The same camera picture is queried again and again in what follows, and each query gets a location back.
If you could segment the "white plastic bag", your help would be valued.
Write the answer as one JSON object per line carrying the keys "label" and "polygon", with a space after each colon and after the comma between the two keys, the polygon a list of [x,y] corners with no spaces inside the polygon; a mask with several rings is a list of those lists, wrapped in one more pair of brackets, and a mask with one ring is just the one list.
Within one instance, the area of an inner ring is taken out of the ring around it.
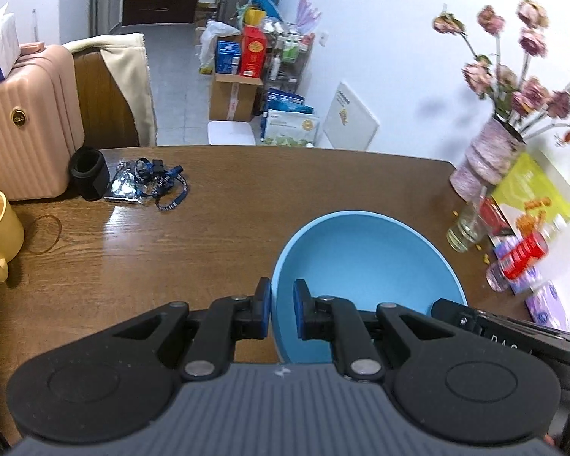
{"label": "white plastic bag", "polygon": [[219,40],[239,41],[241,31],[229,24],[209,20],[199,35],[198,71],[210,75],[214,71],[215,55]]}

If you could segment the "blue box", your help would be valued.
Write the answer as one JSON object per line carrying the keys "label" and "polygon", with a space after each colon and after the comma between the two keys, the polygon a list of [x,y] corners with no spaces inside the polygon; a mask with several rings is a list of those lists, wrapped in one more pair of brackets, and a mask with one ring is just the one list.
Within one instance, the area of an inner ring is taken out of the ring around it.
{"label": "blue box", "polygon": [[239,42],[218,40],[215,52],[215,72],[237,75],[240,72],[241,56]]}

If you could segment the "red label water bottle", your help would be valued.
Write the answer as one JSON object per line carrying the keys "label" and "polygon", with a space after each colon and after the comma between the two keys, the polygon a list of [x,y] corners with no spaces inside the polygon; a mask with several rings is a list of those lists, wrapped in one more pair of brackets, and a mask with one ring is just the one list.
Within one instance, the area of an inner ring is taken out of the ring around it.
{"label": "red label water bottle", "polygon": [[550,245],[560,233],[554,225],[534,230],[502,257],[498,257],[486,272],[486,281],[494,291],[508,288],[519,293],[538,281],[534,266],[548,253]]}

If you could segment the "wooden chair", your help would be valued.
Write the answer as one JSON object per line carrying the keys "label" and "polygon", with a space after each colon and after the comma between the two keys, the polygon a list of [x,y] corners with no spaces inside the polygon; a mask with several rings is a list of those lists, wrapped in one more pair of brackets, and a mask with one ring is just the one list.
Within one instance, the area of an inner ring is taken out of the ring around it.
{"label": "wooden chair", "polygon": [[88,48],[73,57],[84,145],[96,149],[140,146],[133,112],[100,51]]}

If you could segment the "white board against wall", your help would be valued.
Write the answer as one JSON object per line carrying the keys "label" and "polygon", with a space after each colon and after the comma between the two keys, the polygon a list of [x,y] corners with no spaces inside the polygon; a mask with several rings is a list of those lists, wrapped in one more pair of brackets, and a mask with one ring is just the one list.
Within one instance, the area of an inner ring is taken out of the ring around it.
{"label": "white board against wall", "polygon": [[335,149],[367,151],[380,122],[341,81],[322,123],[322,134]]}

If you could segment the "clear drinking glass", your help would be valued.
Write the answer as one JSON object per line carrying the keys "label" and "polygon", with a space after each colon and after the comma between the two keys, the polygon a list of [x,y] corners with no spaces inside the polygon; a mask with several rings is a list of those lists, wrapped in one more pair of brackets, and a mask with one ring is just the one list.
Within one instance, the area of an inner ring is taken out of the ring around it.
{"label": "clear drinking glass", "polygon": [[466,252],[487,235],[488,226],[481,215],[482,205],[482,200],[467,203],[448,229],[447,241],[456,252]]}

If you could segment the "pink patterned vase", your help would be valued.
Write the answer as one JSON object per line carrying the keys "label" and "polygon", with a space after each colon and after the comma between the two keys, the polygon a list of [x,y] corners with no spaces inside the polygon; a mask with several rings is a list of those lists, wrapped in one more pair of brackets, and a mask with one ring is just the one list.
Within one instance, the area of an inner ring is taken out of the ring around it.
{"label": "pink patterned vase", "polygon": [[462,164],[450,176],[454,192],[469,202],[483,187],[497,186],[525,148],[525,141],[514,128],[492,116],[473,137]]}

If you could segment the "red box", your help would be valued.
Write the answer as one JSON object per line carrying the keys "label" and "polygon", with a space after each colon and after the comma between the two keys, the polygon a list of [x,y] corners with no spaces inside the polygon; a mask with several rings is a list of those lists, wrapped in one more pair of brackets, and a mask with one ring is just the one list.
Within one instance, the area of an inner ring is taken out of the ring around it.
{"label": "red box", "polygon": [[261,77],[266,53],[265,34],[259,27],[245,26],[241,39],[241,75]]}

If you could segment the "black cylindrical cup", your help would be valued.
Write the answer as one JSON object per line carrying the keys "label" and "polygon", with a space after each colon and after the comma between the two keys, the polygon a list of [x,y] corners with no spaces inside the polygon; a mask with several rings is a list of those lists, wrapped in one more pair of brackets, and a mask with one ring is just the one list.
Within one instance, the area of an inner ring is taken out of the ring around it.
{"label": "black cylindrical cup", "polygon": [[79,148],[71,158],[70,174],[85,201],[101,200],[107,193],[110,173],[101,151],[88,146]]}

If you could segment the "cardboard box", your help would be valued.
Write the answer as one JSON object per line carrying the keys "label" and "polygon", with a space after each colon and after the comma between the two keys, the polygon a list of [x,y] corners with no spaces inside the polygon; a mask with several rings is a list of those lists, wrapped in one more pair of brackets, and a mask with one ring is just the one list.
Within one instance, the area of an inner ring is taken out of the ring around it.
{"label": "cardboard box", "polygon": [[249,122],[253,116],[256,94],[262,87],[259,78],[214,73],[209,119]]}

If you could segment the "purple tissue packet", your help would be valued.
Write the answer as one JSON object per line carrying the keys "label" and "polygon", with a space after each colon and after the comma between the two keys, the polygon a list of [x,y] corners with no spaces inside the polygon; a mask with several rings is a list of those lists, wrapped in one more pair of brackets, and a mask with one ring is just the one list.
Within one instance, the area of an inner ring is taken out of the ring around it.
{"label": "purple tissue packet", "polygon": [[559,329],[559,331],[567,330],[563,304],[551,281],[534,286],[525,300],[525,305],[535,324]]}

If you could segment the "yellow green snack bag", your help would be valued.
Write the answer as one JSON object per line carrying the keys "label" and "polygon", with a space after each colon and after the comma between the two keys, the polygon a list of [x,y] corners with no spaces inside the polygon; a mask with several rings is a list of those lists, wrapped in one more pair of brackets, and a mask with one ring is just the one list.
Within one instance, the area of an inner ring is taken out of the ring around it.
{"label": "yellow green snack bag", "polygon": [[552,222],[561,215],[570,222],[570,186],[541,152],[523,152],[492,198],[510,233],[525,236],[530,225]]}

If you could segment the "pink ribbed suitcase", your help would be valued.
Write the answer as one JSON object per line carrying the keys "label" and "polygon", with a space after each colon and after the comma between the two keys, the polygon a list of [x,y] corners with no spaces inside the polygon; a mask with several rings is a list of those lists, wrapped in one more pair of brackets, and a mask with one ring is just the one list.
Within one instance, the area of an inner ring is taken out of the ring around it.
{"label": "pink ribbed suitcase", "polygon": [[73,55],[26,45],[0,82],[0,191],[11,201],[60,196],[84,139]]}

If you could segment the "beige coat on chair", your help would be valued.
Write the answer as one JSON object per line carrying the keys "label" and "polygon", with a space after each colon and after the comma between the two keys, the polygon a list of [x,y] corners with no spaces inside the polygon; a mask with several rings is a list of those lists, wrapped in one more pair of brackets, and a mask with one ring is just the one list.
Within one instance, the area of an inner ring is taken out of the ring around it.
{"label": "beige coat on chair", "polygon": [[155,146],[156,116],[144,34],[94,36],[70,41],[65,48],[73,55],[98,52],[130,108],[140,144]]}

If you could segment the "blue bowl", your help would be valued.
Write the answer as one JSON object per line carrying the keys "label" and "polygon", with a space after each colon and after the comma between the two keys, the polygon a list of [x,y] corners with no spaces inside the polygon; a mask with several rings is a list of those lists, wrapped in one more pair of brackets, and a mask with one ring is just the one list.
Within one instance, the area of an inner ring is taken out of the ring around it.
{"label": "blue bowl", "polygon": [[438,299],[466,305],[454,270],[423,235],[389,216],[337,211],[300,228],[272,272],[272,331],[284,363],[328,363],[329,344],[301,341],[293,285],[302,279],[311,295],[348,299],[360,311],[381,302],[427,315]]}

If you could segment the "silver foil packet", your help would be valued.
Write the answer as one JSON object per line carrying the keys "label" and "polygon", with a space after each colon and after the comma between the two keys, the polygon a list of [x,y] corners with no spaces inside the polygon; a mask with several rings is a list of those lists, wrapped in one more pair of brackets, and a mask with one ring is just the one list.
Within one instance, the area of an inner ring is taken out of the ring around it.
{"label": "silver foil packet", "polygon": [[144,198],[138,189],[133,161],[121,161],[117,165],[104,199],[114,203],[143,205]]}

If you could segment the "metal storage rack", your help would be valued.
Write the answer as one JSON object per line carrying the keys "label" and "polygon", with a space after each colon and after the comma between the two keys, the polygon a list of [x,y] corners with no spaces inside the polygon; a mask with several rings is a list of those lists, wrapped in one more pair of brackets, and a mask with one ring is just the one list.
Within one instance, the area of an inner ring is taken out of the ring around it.
{"label": "metal storage rack", "polygon": [[263,91],[270,89],[296,94],[310,59],[315,34],[272,33],[263,72]]}

